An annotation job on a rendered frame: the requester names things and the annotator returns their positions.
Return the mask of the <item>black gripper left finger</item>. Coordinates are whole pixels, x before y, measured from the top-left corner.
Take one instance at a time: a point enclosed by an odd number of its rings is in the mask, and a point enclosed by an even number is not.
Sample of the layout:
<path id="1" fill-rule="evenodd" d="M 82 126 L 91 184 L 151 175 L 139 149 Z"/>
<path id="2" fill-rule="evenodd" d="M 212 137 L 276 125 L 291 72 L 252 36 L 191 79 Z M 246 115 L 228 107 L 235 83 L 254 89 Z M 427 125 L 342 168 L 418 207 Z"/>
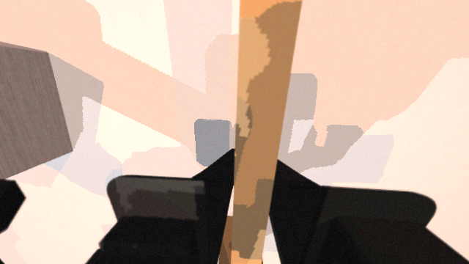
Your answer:
<path id="1" fill-rule="evenodd" d="M 193 221 L 199 264 L 218 264 L 234 171 L 231 149 L 193 177 L 120 175 L 106 191 L 117 221 L 123 216 Z"/>

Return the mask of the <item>long tan bar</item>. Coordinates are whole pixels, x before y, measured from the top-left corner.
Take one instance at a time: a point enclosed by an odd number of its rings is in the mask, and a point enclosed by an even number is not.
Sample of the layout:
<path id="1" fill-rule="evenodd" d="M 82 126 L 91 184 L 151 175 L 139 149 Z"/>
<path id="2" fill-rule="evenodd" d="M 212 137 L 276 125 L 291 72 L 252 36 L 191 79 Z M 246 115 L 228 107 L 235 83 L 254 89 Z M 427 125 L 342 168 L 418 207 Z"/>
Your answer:
<path id="1" fill-rule="evenodd" d="M 303 0 L 240 0 L 231 264 L 261 264 Z"/>

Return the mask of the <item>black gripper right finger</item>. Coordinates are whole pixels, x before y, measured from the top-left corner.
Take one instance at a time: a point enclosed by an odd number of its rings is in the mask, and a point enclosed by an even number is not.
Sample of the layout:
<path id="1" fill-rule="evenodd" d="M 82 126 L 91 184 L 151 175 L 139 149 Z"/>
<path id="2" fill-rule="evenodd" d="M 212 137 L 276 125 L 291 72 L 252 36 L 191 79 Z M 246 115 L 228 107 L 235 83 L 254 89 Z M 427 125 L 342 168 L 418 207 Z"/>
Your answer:
<path id="1" fill-rule="evenodd" d="M 321 186 L 277 160 L 269 217 L 280 264 L 315 264 L 337 216 L 419 221 L 437 213 L 433 198 L 414 191 Z"/>

